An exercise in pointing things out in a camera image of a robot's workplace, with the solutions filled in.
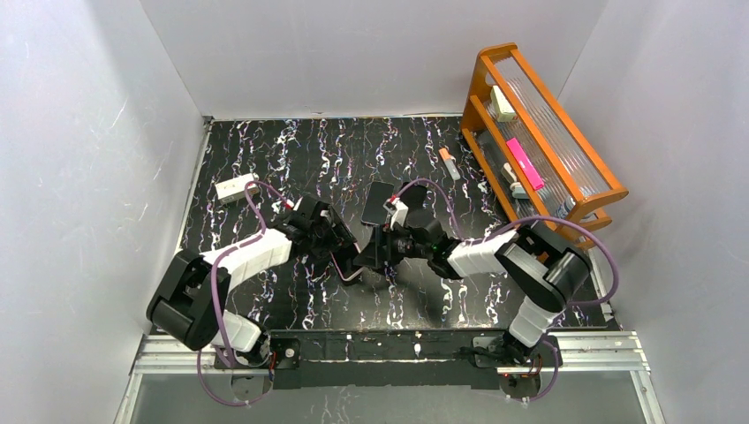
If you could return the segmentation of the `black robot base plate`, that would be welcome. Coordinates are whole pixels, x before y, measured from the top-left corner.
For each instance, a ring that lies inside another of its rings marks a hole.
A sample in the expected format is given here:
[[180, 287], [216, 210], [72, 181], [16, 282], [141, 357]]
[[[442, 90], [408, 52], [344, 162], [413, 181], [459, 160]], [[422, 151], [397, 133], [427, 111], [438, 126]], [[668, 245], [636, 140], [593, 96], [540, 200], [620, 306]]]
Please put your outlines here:
[[273, 330], [235, 371], [264, 375], [277, 390], [467, 386], [506, 389], [514, 398], [541, 390], [554, 366], [550, 348], [512, 348], [500, 329]]

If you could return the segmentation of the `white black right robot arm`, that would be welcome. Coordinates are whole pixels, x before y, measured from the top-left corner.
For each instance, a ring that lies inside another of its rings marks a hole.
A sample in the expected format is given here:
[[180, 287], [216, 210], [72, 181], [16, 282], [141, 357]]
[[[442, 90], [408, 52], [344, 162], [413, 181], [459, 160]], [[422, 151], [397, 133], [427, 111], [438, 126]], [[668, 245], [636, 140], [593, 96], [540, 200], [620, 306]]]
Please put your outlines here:
[[507, 275], [525, 297], [503, 335], [503, 348], [523, 353], [541, 341], [592, 274], [582, 251], [540, 222], [483, 239], [453, 238], [434, 218], [380, 225], [353, 263], [380, 271], [405, 258], [423, 259], [435, 274], [450, 280]]

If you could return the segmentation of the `black screen smartphone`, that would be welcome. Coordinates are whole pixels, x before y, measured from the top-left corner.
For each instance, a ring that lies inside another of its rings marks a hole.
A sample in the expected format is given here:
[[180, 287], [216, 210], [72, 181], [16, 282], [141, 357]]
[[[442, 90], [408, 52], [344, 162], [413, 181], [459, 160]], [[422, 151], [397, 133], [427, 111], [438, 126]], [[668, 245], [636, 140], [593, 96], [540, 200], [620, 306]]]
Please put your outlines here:
[[372, 182], [367, 190], [364, 208], [361, 212], [360, 222], [366, 226], [386, 224], [389, 211], [385, 207], [391, 198], [394, 186], [382, 181]]

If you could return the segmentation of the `pink cased smartphone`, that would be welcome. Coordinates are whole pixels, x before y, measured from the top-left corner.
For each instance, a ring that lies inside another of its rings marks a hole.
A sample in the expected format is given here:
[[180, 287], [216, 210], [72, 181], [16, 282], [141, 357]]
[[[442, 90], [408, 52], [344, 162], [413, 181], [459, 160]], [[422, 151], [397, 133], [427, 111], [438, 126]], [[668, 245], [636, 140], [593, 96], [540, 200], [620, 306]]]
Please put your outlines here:
[[356, 279], [362, 273], [363, 268], [354, 263], [359, 253], [360, 249], [357, 243], [354, 242], [348, 246], [341, 247], [331, 255], [333, 264], [343, 285], [349, 286], [355, 284]]

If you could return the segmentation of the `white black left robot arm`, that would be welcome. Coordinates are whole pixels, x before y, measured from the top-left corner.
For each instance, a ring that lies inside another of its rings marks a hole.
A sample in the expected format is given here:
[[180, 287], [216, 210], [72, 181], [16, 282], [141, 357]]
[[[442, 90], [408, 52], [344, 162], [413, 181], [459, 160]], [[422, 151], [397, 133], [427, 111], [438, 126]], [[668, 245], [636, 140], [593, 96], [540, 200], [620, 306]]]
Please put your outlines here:
[[147, 319], [185, 347], [213, 345], [249, 353], [261, 341], [258, 323], [226, 311], [230, 293], [253, 276], [298, 256], [339, 268], [358, 254], [356, 238], [331, 205], [304, 196], [271, 223], [218, 250], [183, 249], [172, 258], [146, 308]]

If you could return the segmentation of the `black phone case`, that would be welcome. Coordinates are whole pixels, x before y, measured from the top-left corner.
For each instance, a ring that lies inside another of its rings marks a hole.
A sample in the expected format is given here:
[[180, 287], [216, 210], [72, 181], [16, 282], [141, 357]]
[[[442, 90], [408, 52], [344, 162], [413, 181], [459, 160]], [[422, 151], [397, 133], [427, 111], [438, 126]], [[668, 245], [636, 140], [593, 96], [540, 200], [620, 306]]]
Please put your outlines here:
[[420, 210], [425, 207], [427, 194], [428, 189], [424, 185], [415, 184], [410, 186], [399, 196], [400, 203], [407, 208], [407, 211], [401, 214], [401, 216], [403, 217], [403, 219], [400, 221], [401, 224], [405, 223], [405, 218], [410, 212]]

